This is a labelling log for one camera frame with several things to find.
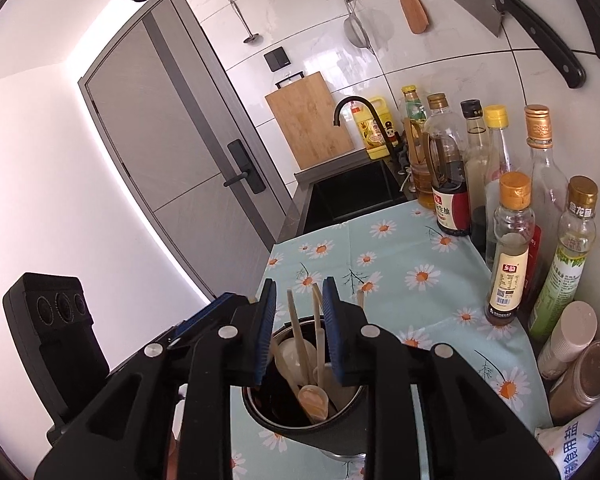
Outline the pale bamboo chopstick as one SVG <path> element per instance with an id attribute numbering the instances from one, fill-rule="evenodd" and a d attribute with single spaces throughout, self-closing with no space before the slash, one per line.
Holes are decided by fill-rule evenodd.
<path id="1" fill-rule="evenodd" d="M 365 292 L 362 288 L 358 289 L 355 293 L 356 304 L 361 308 L 365 308 Z"/>

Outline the beige printed plastic spoon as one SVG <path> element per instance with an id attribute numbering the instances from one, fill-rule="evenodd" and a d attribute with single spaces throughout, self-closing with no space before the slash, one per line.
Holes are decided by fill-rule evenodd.
<path id="1" fill-rule="evenodd" d="M 327 393 L 319 386 L 303 386 L 298 392 L 298 401 L 314 424 L 319 424 L 328 419 L 329 398 Z"/>

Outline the kitchen cleaver knife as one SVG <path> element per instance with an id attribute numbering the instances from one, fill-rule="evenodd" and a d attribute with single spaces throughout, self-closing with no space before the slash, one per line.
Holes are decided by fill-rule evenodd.
<path id="1" fill-rule="evenodd" d="M 530 6 L 522 0 L 454 0 L 483 26 L 498 36 L 504 14 L 511 15 L 535 45 L 562 75 L 570 89 L 581 88 L 586 81 L 585 69 L 570 47 Z"/>

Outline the black utensil holder cup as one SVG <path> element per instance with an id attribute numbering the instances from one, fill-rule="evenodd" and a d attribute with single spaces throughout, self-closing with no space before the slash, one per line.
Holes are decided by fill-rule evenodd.
<path id="1" fill-rule="evenodd" d="M 272 333 L 270 362 L 259 385 L 242 390 L 251 417 L 279 436 L 338 456 L 366 452 L 367 389 L 343 387 L 330 365 L 328 345 L 315 343 L 324 326 L 317 315 L 299 321 L 306 341 L 309 383 L 300 382 L 302 367 L 292 325 Z"/>

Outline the black faucet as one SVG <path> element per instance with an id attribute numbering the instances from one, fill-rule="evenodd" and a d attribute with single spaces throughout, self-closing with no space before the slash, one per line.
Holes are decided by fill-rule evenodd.
<path id="1" fill-rule="evenodd" d="M 370 100 L 362 96 L 347 96 L 336 105 L 335 126 L 340 125 L 340 114 L 347 105 L 350 106 L 350 112 L 370 159 L 389 157 L 397 164 L 403 141 L 400 132 L 396 130 L 386 100 L 381 96 Z"/>

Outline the grey door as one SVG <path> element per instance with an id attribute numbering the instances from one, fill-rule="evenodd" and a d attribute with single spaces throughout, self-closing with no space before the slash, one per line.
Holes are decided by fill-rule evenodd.
<path id="1" fill-rule="evenodd" d="M 256 296 L 292 201 L 187 1 L 147 1 L 79 87 L 134 200 L 204 296 Z M 262 193 L 223 186 L 239 172 L 237 139 Z"/>

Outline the dark vinegar bottle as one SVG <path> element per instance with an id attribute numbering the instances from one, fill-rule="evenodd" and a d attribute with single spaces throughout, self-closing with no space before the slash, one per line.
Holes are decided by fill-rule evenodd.
<path id="1" fill-rule="evenodd" d="M 466 130 L 442 92 L 427 96 L 424 152 L 434 193 L 437 224 L 443 232 L 467 236 L 471 229 L 465 172 Z"/>

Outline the soy sauce bottle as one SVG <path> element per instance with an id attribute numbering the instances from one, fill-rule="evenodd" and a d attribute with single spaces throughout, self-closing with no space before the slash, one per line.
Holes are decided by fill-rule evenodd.
<path id="1" fill-rule="evenodd" d="M 491 288 L 484 315 L 494 326 L 511 322 L 521 303 L 526 281 L 529 246 L 535 229 L 531 208 L 531 179 L 519 171 L 500 177 L 500 204 L 494 211 L 495 254 Z"/>

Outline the wooden cutting board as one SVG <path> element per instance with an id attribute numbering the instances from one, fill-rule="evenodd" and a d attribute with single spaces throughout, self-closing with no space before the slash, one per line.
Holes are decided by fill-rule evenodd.
<path id="1" fill-rule="evenodd" d="M 286 84 L 265 99 L 301 170 L 354 150 L 347 128 L 334 125 L 336 104 L 320 72 Z"/>

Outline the green label oil bottle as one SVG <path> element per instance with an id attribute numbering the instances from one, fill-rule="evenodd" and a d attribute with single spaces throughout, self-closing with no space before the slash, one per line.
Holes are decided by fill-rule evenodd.
<path id="1" fill-rule="evenodd" d="M 596 237 L 597 196 L 597 184 L 589 177 L 570 179 L 567 206 L 558 222 L 554 257 L 529 318 L 528 333 L 537 342 L 547 340 L 577 292 Z"/>

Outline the yellow cap clear bottle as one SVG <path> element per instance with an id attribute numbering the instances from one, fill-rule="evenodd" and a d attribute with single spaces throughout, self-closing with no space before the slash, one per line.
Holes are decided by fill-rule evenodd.
<path id="1" fill-rule="evenodd" d="M 506 107 L 489 105 L 483 110 L 486 128 L 490 136 L 490 150 L 484 174 L 486 193 L 486 266 L 492 269 L 496 251 L 494 212 L 500 203 L 500 177 L 514 169 L 513 155 L 507 146 L 506 133 L 509 126 Z"/>

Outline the brown spice jar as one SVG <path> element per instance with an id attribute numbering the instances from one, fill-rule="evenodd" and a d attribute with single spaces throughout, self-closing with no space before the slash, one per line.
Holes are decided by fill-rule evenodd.
<path id="1" fill-rule="evenodd" d="M 550 416 L 556 424 L 563 424 L 599 400 L 600 340 L 594 340 L 550 389 Z"/>

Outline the blue white salt bag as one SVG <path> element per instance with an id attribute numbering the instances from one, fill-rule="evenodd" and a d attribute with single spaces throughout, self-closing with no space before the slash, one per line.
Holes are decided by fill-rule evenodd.
<path id="1" fill-rule="evenodd" d="M 535 439 L 559 470 L 570 479 L 600 443 L 600 400 L 562 427 L 538 428 Z"/>

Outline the metal mesh strainer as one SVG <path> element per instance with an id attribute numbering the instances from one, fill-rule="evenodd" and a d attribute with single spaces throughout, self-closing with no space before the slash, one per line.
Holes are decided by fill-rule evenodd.
<path id="1" fill-rule="evenodd" d="M 373 51 L 372 44 L 370 43 L 370 37 L 367 35 L 362 22 L 355 14 L 353 0 L 343 0 L 343 3 L 346 6 L 348 14 L 346 19 L 343 21 L 343 30 L 347 40 L 349 40 L 352 46 L 355 46 L 359 49 Z"/>

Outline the wooden spatula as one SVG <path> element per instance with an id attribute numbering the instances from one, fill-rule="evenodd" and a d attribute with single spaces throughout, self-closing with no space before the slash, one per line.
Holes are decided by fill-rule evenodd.
<path id="1" fill-rule="evenodd" d="M 429 20 L 420 0 L 400 0 L 400 5 L 411 32 L 415 35 L 426 32 Z"/>

